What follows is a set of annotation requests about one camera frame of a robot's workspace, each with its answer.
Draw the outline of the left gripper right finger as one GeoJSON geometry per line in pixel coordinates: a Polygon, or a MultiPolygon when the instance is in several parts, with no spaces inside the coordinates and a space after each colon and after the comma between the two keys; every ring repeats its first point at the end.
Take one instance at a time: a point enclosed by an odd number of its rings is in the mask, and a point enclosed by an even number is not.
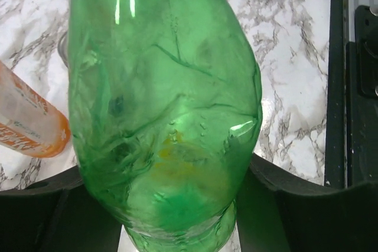
{"type": "Polygon", "coordinates": [[[253,154],[236,204],[242,251],[377,251],[377,182],[321,186],[253,154]]]}

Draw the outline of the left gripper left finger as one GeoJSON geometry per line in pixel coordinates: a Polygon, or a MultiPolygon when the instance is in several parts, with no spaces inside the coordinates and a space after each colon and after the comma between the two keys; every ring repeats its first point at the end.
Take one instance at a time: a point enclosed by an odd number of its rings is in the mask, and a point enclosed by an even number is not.
{"type": "Polygon", "coordinates": [[[25,189],[1,191],[1,251],[117,251],[120,232],[76,166],[25,189]]]}

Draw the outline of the green plastic bottle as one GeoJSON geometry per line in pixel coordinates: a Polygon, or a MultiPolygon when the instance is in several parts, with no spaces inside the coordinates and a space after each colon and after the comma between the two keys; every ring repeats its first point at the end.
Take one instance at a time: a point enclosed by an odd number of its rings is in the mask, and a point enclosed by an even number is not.
{"type": "Polygon", "coordinates": [[[68,61],[88,192],[139,251],[219,251],[262,124],[227,0],[70,0],[68,61]]]}

